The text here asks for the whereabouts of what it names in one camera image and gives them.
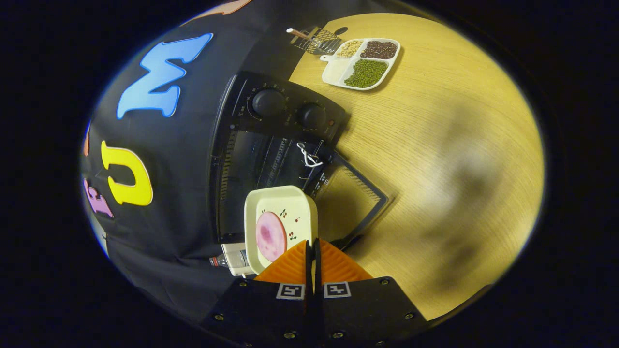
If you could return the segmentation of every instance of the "dark background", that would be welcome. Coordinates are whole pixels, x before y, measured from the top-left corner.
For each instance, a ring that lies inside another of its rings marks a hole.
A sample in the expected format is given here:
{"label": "dark background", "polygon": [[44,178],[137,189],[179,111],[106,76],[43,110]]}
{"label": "dark background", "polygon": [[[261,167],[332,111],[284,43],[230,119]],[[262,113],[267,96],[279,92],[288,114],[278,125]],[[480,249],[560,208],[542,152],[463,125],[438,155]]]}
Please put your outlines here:
{"label": "dark background", "polygon": [[[5,4],[5,55],[12,61],[4,69],[5,88],[17,104],[3,115],[5,161],[12,164],[4,187],[15,189],[5,199],[5,233],[15,245],[3,269],[15,274],[3,288],[10,335],[2,341],[10,342],[2,346],[220,346],[121,276],[95,243],[73,195],[86,116],[105,86],[140,48],[213,2],[175,3]],[[508,275],[415,342],[610,347],[617,308],[610,290],[611,272],[617,274],[617,187],[610,167],[618,154],[611,139],[617,88],[607,63],[616,50],[616,5],[421,4],[476,35],[487,33],[482,41],[494,40],[526,67],[526,79],[553,109],[542,123],[553,151],[554,189],[539,232]]]}

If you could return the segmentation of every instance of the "blue letter m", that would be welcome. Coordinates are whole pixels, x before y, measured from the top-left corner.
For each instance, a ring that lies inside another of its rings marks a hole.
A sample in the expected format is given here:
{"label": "blue letter m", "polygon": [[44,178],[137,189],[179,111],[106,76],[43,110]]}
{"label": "blue letter m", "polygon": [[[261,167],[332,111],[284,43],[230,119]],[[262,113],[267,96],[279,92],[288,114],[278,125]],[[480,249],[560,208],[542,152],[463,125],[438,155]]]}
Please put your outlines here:
{"label": "blue letter m", "polygon": [[130,85],[120,96],[116,117],[120,120],[125,112],[136,109],[161,110],[165,117],[172,116],[181,94],[180,87],[173,85],[165,92],[153,90],[180,79],[187,72],[168,60],[180,59],[185,64],[190,63],[212,37],[213,34],[208,33],[197,38],[160,42],[153,47],[140,62],[140,66],[149,71],[148,74]]}

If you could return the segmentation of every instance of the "wooden handle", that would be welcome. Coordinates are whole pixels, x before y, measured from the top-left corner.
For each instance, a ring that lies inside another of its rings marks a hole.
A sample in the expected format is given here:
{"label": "wooden handle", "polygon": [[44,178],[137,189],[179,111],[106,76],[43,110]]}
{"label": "wooden handle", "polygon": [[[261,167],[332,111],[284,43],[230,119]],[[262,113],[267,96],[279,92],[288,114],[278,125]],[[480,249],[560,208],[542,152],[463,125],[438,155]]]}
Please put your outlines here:
{"label": "wooden handle", "polygon": [[287,33],[290,33],[292,35],[296,35],[300,38],[304,38],[304,39],[310,39],[307,35],[305,35],[304,33],[301,33],[300,31],[298,31],[297,29],[292,29],[292,28],[288,28],[286,30]]}

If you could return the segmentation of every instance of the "cream square plate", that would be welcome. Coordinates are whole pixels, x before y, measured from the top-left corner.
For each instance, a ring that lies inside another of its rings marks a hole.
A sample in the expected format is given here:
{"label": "cream square plate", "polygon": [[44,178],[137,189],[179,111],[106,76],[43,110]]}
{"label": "cream square plate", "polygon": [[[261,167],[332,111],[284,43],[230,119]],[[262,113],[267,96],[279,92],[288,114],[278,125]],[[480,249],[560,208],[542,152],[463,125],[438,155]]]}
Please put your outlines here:
{"label": "cream square plate", "polygon": [[245,199],[245,248],[252,271],[260,274],[271,264],[258,248],[256,224],[264,213],[277,216],[284,227],[281,250],[289,250],[302,240],[310,245],[318,236],[318,213],[316,203],[296,186],[278,186],[257,189]]}

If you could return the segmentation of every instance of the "white divided plate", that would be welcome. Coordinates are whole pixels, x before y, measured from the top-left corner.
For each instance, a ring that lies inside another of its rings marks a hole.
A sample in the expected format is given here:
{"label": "white divided plate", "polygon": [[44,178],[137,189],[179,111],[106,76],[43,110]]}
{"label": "white divided plate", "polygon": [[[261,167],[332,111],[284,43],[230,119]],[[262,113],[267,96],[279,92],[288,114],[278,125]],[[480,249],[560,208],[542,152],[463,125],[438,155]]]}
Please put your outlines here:
{"label": "white divided plate", "polygon": [[284,226],[289,250],[302,240],[310,245],[318,236],[318,211],[314,200],[296,186],[257,189],[245,199],[245,251],[252,271],[260,274],[271,262],[258,250],[256,223],[262,212],[273,212]]}
{"label": "white divided plate", "polygon": [[[346,45],[348,42],[361,41],[361,40],[363,40],[363,43],[361,44],[357,52],[355,52],[355,54],[353,54],[351,57],[349,58],[338,58],[337,57],[337,54],[342,50],[342,47]],[[361,52],[363,52],[363,50],[365,50],[365,48],[367,47],[368,41],[391,42],[397,46],[396,53],[394,54],[393,57],[389,59],[361,58]],[[320,57],[321,61],[328,62],[327,66],[324,68],[324,71],[322,72],[322,81],[325,83],[331,84],[331,85],[344,87],[344,88],[350,88],[350,89],[356,89],[356,90],[368,90],[368,89],[375,88],[376,86],[381,84],[382,81],[385,79],[385,76],[389,74],[389,71],[391,70],[393,63],[396,61],[397,55],[399,53],[400,53],[400,43],[398,41],[391,40],[390,38],[356,38],[353,40],[348,40],[344,42],[343,44],[341,44],[340,47],[337,49],[337,51],[335,51],[335,53],[332,56],[323,55]],[[353,86],[346,85],[344,81],[352,75],[354,71],[353,67],[359,59],[367,59],[370,61],[383,61],[387,63],[387,70],[385,70],[385,72],[383,73],[383,75],[381,76],[380,80],[378,80],[377,83],[369,87],[359,88],[359,87],[353,87]]]}

